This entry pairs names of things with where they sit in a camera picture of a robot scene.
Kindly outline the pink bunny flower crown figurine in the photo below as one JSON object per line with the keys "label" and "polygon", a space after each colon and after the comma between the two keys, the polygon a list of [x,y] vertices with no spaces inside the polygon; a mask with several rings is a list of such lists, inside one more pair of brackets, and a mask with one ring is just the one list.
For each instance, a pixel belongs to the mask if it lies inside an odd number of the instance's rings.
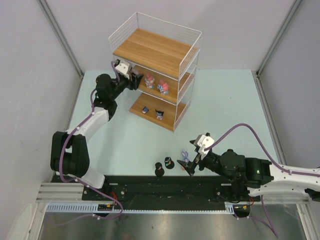
{"label": "pink bunny flower crown figurine", "polygon": [[155,79],[150,73],[145,74],[145,85],[148,89],[154,89],[155,87]]}

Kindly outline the purple rabbit figurine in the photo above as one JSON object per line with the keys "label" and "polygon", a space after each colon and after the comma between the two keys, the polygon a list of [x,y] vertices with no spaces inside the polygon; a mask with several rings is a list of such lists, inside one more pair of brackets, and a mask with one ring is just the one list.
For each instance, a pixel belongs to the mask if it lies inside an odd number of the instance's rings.
{"label": "purple rabbit figurine", "polygon": [[185,164],[188,164],[189,163],[189,153],[187,151],[182,151],[181,152],[181,155],[182,155],[182,160]]}

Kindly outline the pink bunny blue bow figurine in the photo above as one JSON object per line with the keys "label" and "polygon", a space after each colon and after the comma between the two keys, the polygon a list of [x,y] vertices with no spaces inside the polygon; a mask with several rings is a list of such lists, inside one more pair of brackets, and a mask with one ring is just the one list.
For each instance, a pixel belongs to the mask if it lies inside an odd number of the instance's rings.
{"label": "pink bunny blue bow figurine", "polygon": [[157,89],[160,91],[162,95],[168,95],[169,94],[169,85],[166,81],[160,79],[159,83],[157,85]]}

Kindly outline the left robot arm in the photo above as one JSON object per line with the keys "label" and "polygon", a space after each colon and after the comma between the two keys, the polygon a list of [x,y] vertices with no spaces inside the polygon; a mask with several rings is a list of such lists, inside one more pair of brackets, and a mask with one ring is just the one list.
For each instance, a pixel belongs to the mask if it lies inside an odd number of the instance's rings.
{"label": "left robot arm", "polygon": [[127,74],[117,72],[117,78],[104,73],[95,80],[90,93],[91,110],[88,116],[74,128],[57,131],[52,136],[50,168],[66,183],[72,180],[101,189],[105,175],[90,166],[88,141],[104,124],[112,119],[117,109],[116,98],[125,90],[137,90],[144,75],[136,70]]}

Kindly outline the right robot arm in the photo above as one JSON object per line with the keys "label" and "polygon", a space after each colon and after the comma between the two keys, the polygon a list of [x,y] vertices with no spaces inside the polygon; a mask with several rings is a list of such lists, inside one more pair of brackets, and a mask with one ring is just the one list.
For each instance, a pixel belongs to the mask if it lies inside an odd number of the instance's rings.
{"label": "right robot arm", "polygon": [[246,157],[228,149],[219,155],[207,149],[214,143],[209,133],[200,134],[190,141],[197,153],[194,160],[178,160],[193,176],[195,169],[208,169],[227,179],[227,184],[217,187],[215,193],[224,201],[237,203],[245,199],[293,195],[320,200],[320,170],[276,165],[270,160]]}

